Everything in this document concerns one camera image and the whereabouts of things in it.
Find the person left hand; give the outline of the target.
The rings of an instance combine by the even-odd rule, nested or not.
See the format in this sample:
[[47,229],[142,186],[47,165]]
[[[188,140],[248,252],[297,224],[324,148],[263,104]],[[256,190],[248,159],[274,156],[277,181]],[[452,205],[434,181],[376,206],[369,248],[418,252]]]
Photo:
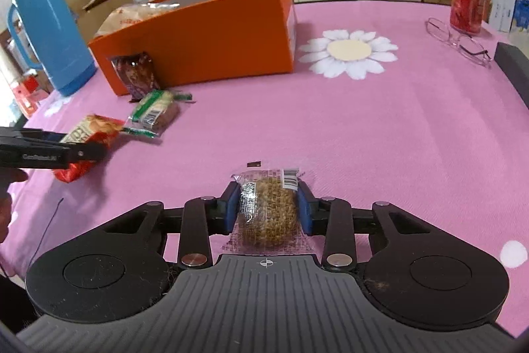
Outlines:
[[1,168],[1,195],[0,195],[0,243],[5,241],[9,233],[12,220],[12,197],[8,188],[12,183],[25,182],[28,175],[20,168]]

